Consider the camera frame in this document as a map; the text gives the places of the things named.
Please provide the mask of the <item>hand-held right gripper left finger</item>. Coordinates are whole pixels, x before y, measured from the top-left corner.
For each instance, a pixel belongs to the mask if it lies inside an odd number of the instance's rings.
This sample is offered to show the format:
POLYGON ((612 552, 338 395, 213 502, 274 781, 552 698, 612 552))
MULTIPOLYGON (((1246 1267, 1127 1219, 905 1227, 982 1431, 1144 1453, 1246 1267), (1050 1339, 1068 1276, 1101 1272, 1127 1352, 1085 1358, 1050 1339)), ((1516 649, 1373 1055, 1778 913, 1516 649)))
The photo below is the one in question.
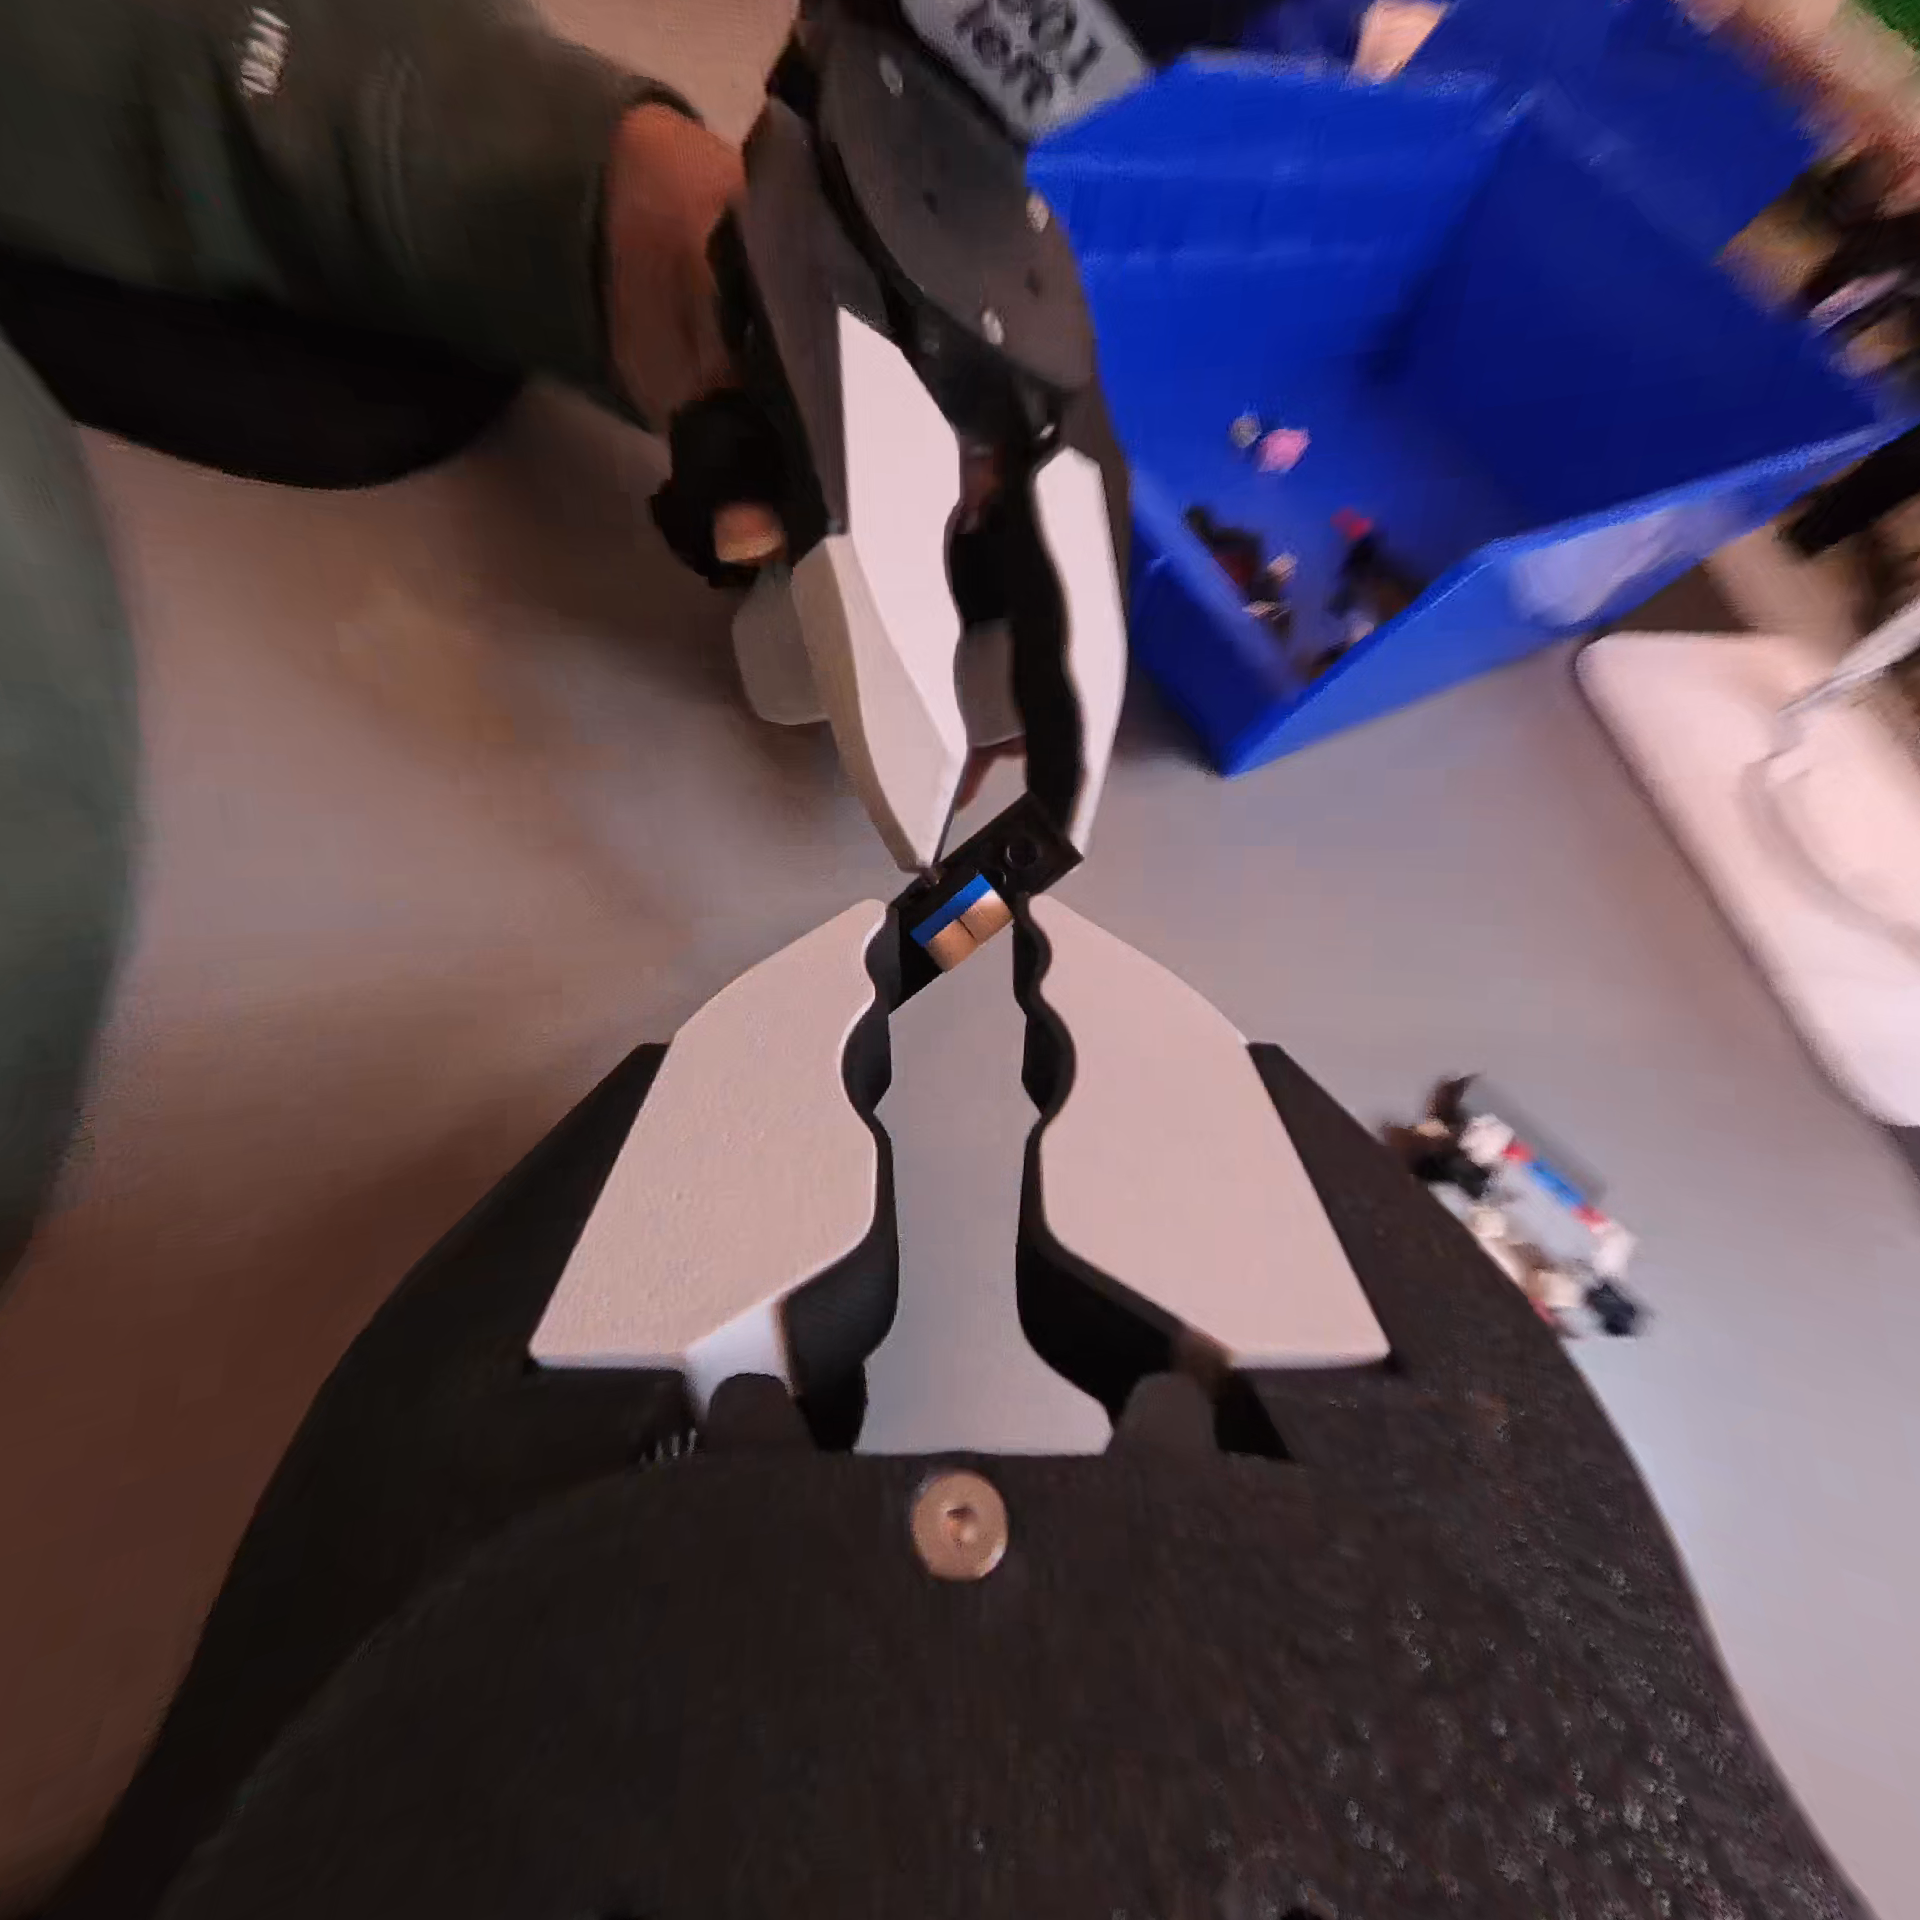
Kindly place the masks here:
POLYGON ((898 1310, 893 913, 862 899, 754 963, 659 1059, 530 1339, 541 1370, 738 1375, 862 1397, 898 1310))

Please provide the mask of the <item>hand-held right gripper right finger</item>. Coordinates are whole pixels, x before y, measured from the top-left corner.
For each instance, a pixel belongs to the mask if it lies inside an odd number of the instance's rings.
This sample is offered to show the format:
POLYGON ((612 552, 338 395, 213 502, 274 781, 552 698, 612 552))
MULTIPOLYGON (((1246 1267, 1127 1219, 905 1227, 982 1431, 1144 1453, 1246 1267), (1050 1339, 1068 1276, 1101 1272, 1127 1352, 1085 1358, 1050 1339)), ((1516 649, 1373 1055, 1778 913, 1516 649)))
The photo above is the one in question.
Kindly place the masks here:
POLYGON ((1391 1346, 1254 1044, 1059 899, 1017 934, 1019 1323, 1076 1388, 1376 1368, 1391 1346))

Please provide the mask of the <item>white book stand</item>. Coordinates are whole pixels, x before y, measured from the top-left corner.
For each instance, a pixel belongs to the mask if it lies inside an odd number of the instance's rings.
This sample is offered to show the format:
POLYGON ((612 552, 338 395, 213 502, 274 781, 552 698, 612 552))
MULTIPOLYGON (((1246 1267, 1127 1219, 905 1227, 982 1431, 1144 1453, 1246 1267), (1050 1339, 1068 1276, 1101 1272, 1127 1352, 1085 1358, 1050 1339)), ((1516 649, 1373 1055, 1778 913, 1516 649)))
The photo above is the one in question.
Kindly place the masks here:
POLYGON ((1918 1131, 1918 608, 1833 648, 1608 632, 1579 687, 1827 1076, 1918 1131))

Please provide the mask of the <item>small tan lego piece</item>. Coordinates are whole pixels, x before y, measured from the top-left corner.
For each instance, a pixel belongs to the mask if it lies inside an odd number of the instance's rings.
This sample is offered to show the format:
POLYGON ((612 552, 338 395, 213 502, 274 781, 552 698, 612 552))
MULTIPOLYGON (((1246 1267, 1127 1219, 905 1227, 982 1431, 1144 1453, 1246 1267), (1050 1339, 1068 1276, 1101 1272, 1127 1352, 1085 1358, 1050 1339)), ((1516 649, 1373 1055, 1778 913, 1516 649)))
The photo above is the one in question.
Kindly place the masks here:
POLYGON ((950 974, 1013 924, 1017 910, 993 879, 969 874, 946 899, 923 908, 908 928, 908 939, 939 974, 950 974))

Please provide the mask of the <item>lego car model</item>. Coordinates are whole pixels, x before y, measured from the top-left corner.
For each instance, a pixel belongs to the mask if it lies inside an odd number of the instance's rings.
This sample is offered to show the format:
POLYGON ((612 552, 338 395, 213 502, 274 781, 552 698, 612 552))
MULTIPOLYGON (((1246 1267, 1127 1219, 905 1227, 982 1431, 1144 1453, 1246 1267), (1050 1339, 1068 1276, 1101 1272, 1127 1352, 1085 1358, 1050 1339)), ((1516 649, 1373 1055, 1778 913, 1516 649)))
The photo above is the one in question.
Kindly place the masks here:
POLYGON ((1602 1175, 1495 1082, 1444 1076, 1423 1113, 1377 1136, 1562 1339, 1646 1332, 1629 1282, 1641 1236, 1602 1175))

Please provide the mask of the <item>lego pieces pile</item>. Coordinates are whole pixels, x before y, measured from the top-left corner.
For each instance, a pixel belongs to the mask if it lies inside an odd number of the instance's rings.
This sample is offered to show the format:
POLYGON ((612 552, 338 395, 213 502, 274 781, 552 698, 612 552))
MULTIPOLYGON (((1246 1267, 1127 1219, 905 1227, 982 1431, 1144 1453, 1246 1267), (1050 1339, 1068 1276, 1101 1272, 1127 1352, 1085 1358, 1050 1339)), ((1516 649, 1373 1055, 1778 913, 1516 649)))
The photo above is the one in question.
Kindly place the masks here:
POLYGON ((1430 589, 1428 576, 1384 538, 1377 520, 1353 507, 1334 513, 1334 560, 1320 613, 1304 609, 1307 576, 1298 552, 1247 523, 1222 520, 1198 501, 1182 509, 1182 523, 1233 583, 1240 609, 1304 681, 1334 671, 1430 589))

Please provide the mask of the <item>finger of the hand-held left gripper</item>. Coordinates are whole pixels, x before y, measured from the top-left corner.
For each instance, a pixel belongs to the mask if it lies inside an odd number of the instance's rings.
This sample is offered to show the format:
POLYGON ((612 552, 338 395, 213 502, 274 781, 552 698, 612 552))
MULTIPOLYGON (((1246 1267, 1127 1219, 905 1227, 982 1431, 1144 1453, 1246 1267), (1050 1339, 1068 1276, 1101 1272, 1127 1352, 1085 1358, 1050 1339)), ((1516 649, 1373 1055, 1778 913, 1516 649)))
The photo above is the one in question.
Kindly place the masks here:
POLYGON ((1129 501, 1087 451, 964 451, 953 509, 953 694, 968 806, 993 761, 1022 794, 969 854, 1004 890, 1044 890, 1091 849, 1127 693, 1129 501))
POLYGON ((1000 632, 946 576, 964 448, 896 341, 832 316, 847 509, 804 559, 804 642, 842 766, 893 862, 929 872, 976 749, 1000 738, 1000 632))

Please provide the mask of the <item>blue plastic bin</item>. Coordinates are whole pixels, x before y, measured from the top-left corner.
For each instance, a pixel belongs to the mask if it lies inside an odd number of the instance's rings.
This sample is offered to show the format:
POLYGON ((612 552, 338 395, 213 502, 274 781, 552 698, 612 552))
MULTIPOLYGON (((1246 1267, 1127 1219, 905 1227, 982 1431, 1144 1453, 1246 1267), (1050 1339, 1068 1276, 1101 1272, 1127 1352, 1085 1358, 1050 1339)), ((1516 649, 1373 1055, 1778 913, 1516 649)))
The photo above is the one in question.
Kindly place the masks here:
POLYGON ((1138 515, 1129 654, 1225 778, 1586 632, 1891 440, 1891 395, 1722 249, 1805 111, 1674 2, 1272 2, 1030 150, 1138 515), (1304 681, 1189 537, 1304 559, 1376 515, 1428 595, 1304 681))

